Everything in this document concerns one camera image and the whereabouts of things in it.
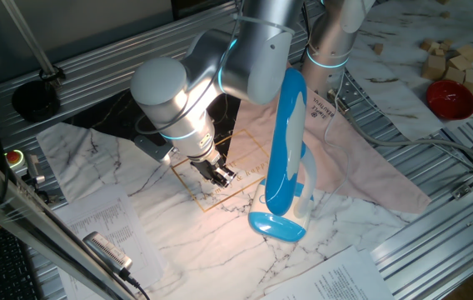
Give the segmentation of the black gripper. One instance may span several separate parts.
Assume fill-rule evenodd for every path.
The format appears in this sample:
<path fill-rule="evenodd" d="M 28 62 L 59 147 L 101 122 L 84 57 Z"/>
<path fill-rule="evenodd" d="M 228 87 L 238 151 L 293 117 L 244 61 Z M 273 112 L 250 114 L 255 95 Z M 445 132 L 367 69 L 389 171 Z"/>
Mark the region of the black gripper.
<path fill-rule="evenodd" d="M 222 157 L 219 157 L 215 162 L 207 160 L 202 162 L 191 161 L 191 165 L 205 179 L 221 188 L 226 188 L 236 176 L 232 170 L 223 165 L 224 163 L 225 160 Z"/>

